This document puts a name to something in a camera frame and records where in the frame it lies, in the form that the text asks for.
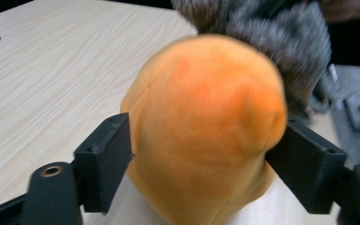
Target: table surface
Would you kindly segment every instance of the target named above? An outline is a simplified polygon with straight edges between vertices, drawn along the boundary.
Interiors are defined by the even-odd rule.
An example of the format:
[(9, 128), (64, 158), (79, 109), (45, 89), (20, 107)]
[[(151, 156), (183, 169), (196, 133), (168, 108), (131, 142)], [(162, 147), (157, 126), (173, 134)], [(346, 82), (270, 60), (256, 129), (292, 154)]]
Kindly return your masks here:
[[(27, 190), (42, 165), (70, 162), (144, 62), (195, 30), (175, 11), (98, 0), (36, 0), (0, 13), (0, 203)], [(313, 129), (337, 143), (330, 115)], [(227, 224), (336, 224), (309, 215), (280, 179)], [(165, 224), (125, 176), (103, 217), (85, 224)]]

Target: gray fluffy fabric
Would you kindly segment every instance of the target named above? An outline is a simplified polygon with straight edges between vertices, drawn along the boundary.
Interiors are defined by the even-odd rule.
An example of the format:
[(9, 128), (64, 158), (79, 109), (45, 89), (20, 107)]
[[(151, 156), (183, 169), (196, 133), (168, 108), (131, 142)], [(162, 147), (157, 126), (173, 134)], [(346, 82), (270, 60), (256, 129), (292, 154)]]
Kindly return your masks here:
[(327, 75), (330, 40), (318, 3), (296, 4), (269, 20), (252, 16), (262, 2), (172, 0), (199, 34), (237, 38), (265, 53), (282, 75), (290, 115), (306, 120), (307, 108), (327, 112), (336, 92)]

